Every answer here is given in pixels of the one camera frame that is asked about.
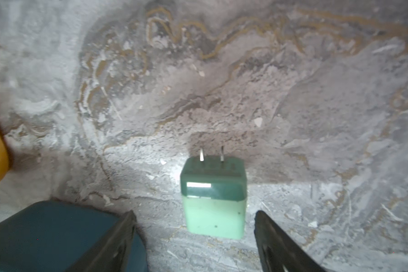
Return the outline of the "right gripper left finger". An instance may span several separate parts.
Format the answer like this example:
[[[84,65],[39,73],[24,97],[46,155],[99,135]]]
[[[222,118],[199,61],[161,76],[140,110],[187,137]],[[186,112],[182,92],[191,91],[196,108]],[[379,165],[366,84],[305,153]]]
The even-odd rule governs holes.
[[[136,230],[137,219],[133,211],[125,213],[80,257],[68,272],[124,272]]]

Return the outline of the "teal plastic storage box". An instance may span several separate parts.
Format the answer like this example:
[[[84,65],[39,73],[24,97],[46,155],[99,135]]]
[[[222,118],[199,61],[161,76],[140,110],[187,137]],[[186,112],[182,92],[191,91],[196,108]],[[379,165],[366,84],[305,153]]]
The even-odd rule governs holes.
[[[0,272],[68,272],[120,217],[65,202],[37,202],[0,223]],[[136,224],[125,272],[146,271]]]

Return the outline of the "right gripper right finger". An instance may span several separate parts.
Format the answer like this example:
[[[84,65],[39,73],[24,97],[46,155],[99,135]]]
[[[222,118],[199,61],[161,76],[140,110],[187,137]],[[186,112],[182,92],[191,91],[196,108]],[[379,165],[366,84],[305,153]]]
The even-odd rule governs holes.
[[[264,272],[325,272],[262,210],[255,215],[254,235]]]

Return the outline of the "green plug cube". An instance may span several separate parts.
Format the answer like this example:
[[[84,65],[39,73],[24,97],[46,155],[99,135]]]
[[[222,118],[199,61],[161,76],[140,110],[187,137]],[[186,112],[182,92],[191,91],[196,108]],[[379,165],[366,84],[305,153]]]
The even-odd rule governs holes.
[[[185,221],[189,232],[227,239],[244,236],[247,175],[243,160],[219,155],[187,159],[180,173]]]

